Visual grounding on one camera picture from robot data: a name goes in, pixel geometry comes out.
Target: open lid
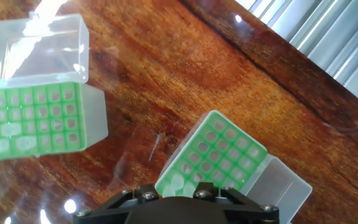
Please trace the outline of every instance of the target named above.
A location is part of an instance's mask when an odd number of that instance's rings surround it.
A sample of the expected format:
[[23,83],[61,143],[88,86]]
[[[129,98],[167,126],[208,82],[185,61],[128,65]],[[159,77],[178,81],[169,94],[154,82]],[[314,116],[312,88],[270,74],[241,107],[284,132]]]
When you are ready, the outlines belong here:
[[0,21],[0,88],[89,79],[89,32],[79,14]]
[[312,187],[280,159],[268,155],[241,189],[241,193],[260,205],[280,209],[280,223],[289,223],[309,197]]

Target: green tip rack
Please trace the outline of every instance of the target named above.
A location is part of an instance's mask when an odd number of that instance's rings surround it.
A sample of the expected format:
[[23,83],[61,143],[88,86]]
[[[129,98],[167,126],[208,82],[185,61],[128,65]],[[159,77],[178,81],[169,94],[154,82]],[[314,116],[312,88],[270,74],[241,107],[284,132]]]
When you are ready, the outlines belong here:
[[79,14],[0,21],[0,160],[82,151],[107,137],[88,64]]
[[214,110],[204,115],[155,184],[163,197],[192,197],[199,182],[233,187],[259,204],[277,206],[289,223],[312,191],[280,159]]

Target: wooden table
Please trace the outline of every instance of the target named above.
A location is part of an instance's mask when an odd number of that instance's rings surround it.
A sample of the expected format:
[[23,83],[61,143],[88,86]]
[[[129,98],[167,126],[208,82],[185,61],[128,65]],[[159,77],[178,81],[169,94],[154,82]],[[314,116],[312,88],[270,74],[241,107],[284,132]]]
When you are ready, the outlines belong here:
[[[0,20],[35,7],[0,3]],[[0,162],[0,223],[69,223],[69,199],[93,209],[155,182],[212,109],[313,186],[293,223],[358,223],[358,99],[251,13],[218,0],[70,1],[59,11],[71,13],[89,29],[88,84],[106,93],[109,136],[82,153]]]

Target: corrugated metal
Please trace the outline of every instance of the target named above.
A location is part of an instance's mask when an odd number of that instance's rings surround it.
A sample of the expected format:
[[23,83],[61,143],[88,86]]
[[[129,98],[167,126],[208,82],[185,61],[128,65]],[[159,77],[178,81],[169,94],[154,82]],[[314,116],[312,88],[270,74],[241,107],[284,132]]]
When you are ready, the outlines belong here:
[[358,0],[237,0],[358,97]]

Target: metal bolt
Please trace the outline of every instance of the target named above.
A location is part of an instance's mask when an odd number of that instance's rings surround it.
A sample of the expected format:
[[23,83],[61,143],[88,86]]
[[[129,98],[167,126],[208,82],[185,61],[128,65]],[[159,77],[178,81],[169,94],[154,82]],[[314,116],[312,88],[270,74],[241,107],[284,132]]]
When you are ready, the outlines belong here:
[[146,200],[151,200],[155,197],[155,194],[153,192],[146,192],[142,194],[142,197]]
[[195,193],[195,196],[197,198],[206,198],[206,197],[212,197],[212,194],[206,190],[200,190]]
[[274,212],[277,211],[278,208],[274,205],[261,205],[260,206],[265,212]]
[[78,217],[85,217],[85,216],[89,215],[90,213],[91,213],[91,210],[84,209],[84,210],[78,211],[75,215]]

